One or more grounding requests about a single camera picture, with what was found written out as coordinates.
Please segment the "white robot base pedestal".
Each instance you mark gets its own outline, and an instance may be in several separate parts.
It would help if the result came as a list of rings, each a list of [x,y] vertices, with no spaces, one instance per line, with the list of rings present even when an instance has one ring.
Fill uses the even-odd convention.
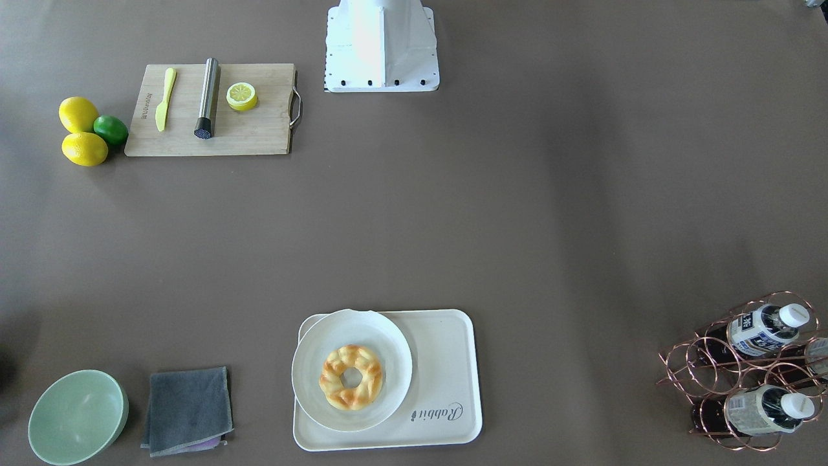
[[[340,1],[327,11],[328,93],[414,93],[441,84],[435,15],[420,1]]]

